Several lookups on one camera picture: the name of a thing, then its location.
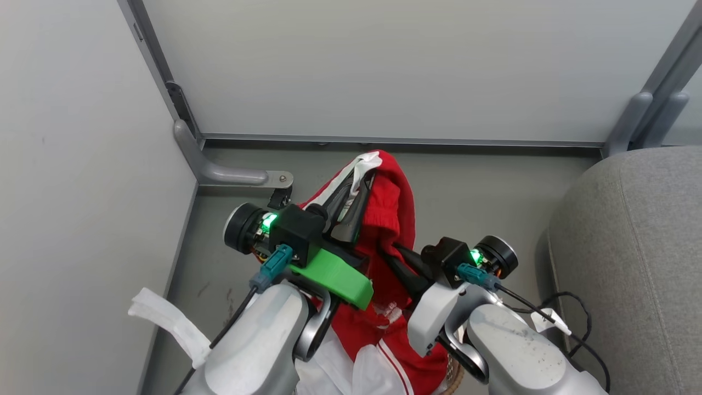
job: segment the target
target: wire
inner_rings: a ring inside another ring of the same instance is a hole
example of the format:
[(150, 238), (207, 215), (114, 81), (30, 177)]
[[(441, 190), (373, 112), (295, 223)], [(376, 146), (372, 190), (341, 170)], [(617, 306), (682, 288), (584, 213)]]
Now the wire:
[[(256, 286), (251, 287), (251, 289), (249, 290), (249, 293), (246, 294), (244, 301), (239, 305), (239, 308), (234, 312), (234, 315), (227, 322), (227, 325), (225, 325), (225, 327), (219, 332), (219, 335), (217, 335), (217, 337), (215, 337), (215, 339), (210, 343), (210, 349), (214, 349), (215, 346), (217, 345), (217, 343), (219, 343), (220, 340), (224, 337), (224, 335), (226, 335), (227, 332), (229, 332), (229, 329), (232, 328), (234, 323), (237, 322), (237, 319), (239, 319), (239, 316), (241, 315), (241, 313), (244, 312), (244, 310), (246, 309), (246, 306), (249, 305), (251, 298), (253, 298), (253, 296), (256, 294), (257, 290), (258, 290), (258, 288)], [(182, 382), (180, 382), (180, 385), (178, 385), (178, 388), (175, 389), (175, 392), (173, 393), (173, 395), (179, 395), (181, 392), (183, 392), (185, 385), (187, 384), (187, 382), (190, 381), (190, 378), (192, 377), (192, 375), (194, 373), (195, 373), (195, 369), (190, 368), (190, 370), (187, 372), (187, 374), (183, 378)]]
[(251, 252), (252, 252), (253, 255), (256, 257), (256, 260), (258, 260), (258, 263), (259, 263), (259, 264), (262, 264), (263, 262), (265, 262), (265, 258), (263, 258), (262, 256), (260, 256), (259, 253), (258, 253), (258, 251), (256, 251), (255, 248), (251, 248)]
[[(520, 301), (521, 303), (523, 303), (525, 306), (528, 306), (532, 311), (535, 311), (535, 312), (539, 313), (539, 315), (541, 315), (542, 317), (544, 317), (544, 319), (548, 320), (549, 322), (555, 323), (555, 320), (554, 320), (553, 318), (551, 318), (551, 316), (549, 316), (548, 314), (546, 314), (546, 313), (544, 313), (543, 311), (541, 311), (540, 308), (534, 306), (530, 301), (528, 301), (528, 300), (526, 300), (525, 298), (519, 296), (518, 294), (515, 294), (513, 291), (511, 291), (511, 290), (509, 290), (508, 288), (506, 288), (504, 285), (495, 284), (495, 288), (497, 288), (498, 290), (500, 290), (500, 291), (502, 291), (502, 292), (504, 292), (504, 293), (510, 295), (511, 297), (513, 297), (513, 298), (515, 298), (516, 300), (518, 300), (518, 301)], [(597, 355), (597, 352), (595, 352), (595, 350), (592, 349), (592, 347), (590, 347), (587, 343), (585, 343), (584, 340), (582, 340), (580, 337), (577, 337), (577, 336), (573, 335), (572, 333), (571, 333), (569, 336), (570, 336), (570, 338), (572, 338), (573, 340), (575, 340), (579, 345), (581, 345), (584, 349), (588, 350), (588, 351), (590, 352), (590, 354), (592, 354), (592, 356), (595, 357), (595, 359), (596, 359), (597, 362), (600, 364), (600, 366), (602, 366), (602, 370), (604, 371), (604, 391), (605, 391), (606, 393), (609, 393), (609, 388), (610, 388), (611, 383), (610, 383), (610, 377), (609, 377), (609, 369), (607, 369), (607, 365), (604, 363), (604, 361), (602, 360), (602, 358), (600, 358), (600, 356)]]
[[(548, 298), (544, 299), (544, 301), (538, 305), (538, 308), (543, 309), (544, 307), (548, 306), (551, 302), (553, 302), (557, 298), (564, 297), (564, 296), (570, 296), (573, 299), (577, 300), (578, 303), (580, 303), (580, 307), (583, 308), (583, 312), (585, 313), (585, 316), (587, 317), (587, 321), (585, 323), (586, 329), (585, 329), (585, 334), (583, 335), (583, 341), (587, 341), (588, 338), (590, 337), (590, 333), (592, 332), (592, 315), (590, 315), (588, 308), (585, 307), (585, 302), (583, 302), (583, 300), (578, 295), (574, 294), (573, 292), (567, 292), (567, 291), (556, 292), (553, 295), (549, 296)], [(507, 306), (509, 309), (512, 309), (514, 312), (522, 313), (522, 314), (531, 314), (534, 311), (531, 309), (520, 309), (518, 307), (511, 307), (511, 306), (508, 306), (507, 304), (505, 306)], [(580, 349), (580, 347), (581, 347), (580, 344), (576, 344), (576, 346), (573, 347), (573, 349), (568, 353), (568, 356), (573, 358), (575, 356), (575, 353), (578, 352), (578, 350)]]

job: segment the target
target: green 3d-printed part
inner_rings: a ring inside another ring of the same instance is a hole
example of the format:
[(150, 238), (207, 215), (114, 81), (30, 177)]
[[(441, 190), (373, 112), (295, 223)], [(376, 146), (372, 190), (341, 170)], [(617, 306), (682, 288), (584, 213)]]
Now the green 3d-printed part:
[(305, 268), (291, 265), (294, 273), (325, 287), (341, 299), (365, 310), (371, 303), (373, 284), (358, 270), (352, 268), (340, 257), (321, 249)]

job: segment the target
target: gray seat cushion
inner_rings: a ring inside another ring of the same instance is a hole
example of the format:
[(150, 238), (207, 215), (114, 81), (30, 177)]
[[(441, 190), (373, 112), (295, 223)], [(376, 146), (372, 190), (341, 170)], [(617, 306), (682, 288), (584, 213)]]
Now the gray seat cushion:
[[(557, 208), (548, 240), (557, 289), (592, 313), (588, 344), (612, 394), (702, 394), (702, 147), (596, 164)], [(580, 306), (561, 307), (582, 336)], [(586, 350), (575, 359), (603, 382)]]

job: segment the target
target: white stripe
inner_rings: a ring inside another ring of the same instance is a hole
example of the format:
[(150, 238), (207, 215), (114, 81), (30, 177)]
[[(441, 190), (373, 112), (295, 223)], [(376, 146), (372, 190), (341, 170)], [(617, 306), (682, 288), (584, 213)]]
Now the white stripe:
[(392, 363), (395, 365), (397, 368), (397, 372), (399, 373), (400, 377), (402, 378), (402, 381), (404, 382), (405, 386), (407, 387), (407, 394), (408, 395), (414, 395), (414, 390), (412, 389), (412, 383), (409, 382), (409, 377), (407, 377), (407, 373), (404, 371), (404, 368), (402, 367), (402, 364), (395, 358), (395, 355), (392, 353), (390, 350), (390, 347), (385, 343), (385, 340), (380, 340), (380, 343), (378, 343), (378, 346), (385, 351), (385, 354), (388, 355), (388, 358), (392, 361)]
[[(358, 166), (360, 162), (365, 163), (366, 166)], [(378, 151), (358, 155), (355, 159), (353, 159), (353, 161), (351, 161), (351, 163), (347, 164), (346, 167), (341, 169), (336, 177), (331, 179), (326, 188), (316, 198), (309, 201), (306, 205), (300, 206), (300, 208), (305, 209), (307, 205), (311, 205), (312, 203), (317, 203), (318, 205), (324, 204), (352, 171), (354, 172), (354, 185), (352, 186), (351, 197), (354, 197), (355, 192), (358, 189), (358, 183), (361, 179), (363, 179), (363, 176), (368, 172), (368, 170), (375, 169), (382, 163), (383, 161), (380, 159), (380, 153)]]

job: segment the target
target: white cloth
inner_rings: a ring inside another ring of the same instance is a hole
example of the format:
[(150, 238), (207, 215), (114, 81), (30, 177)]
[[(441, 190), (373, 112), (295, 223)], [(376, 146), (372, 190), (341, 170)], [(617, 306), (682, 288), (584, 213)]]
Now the white cloth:
[(319, 196), (309, 201), (306, 205), (300, 207), (305, 209), (307, 205), (311, 205), (312, 203), (317, 203), (318, 205), (325, 203), (334, 193), (334, 191), (336, 191), (339, 185), (341, 185), (346, 177), (348, 177), (348, 175), (353, 171), (353, 182), (351, 183), (349, 198), (347, 199), (339, 218), (337, 218), (337, 220), (340, 221), (346, 214), (351, 202), (353, 202), (354, 198), (356, 198), (358, 188), (361, 185), (361, 180), (366, 176), (366, 173), (372, 169), (380, 167), (381, 164), (383, 164), (383, 160), (380, 158), (380, 153), (378, 151), (358, 155), (351, 161), (351, 163), (347, 164), (346, 167), (341, 169), (339, 174), (329, 181), (329, 185), (322, 191), (322, 193), (319, 194)]
[(187, 319), (178, 307), (148, 288), (142, 288), (141, 292), (132, 298), (132, 305), (127, 314), (144, 318), (167, 330), (190, 357), (195, 369), (205, 363), (210, 354), (210, 341), (197, 326)]
[(392, 361), (377, 347), (359, 350), (351, 361), (330, 328), (312, 359), (296, 361), (297, 395), (412, 395)]

